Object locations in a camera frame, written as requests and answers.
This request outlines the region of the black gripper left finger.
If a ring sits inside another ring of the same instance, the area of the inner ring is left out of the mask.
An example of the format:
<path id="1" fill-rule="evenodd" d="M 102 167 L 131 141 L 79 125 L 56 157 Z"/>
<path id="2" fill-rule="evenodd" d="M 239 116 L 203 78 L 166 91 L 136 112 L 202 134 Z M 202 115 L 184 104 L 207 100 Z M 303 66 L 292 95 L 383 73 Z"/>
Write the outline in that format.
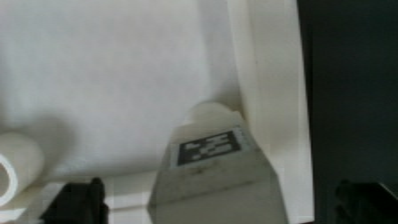
<path id="1" fill-rule="evenodd" d="M 100 178 L 90 183 L 70 182 L 40 216 L 45 224 L 109 224 L 106 184 Z"/>

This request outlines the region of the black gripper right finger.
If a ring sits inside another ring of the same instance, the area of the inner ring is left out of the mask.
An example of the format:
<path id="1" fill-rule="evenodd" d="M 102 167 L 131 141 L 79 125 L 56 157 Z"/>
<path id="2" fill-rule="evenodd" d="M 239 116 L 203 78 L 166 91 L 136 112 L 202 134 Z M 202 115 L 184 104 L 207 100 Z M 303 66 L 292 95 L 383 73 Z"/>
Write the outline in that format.
<path id="1" fill-rule="evenodd" d="M 337 224 L 398 224 L 398 183 L 344 181 Z"/>

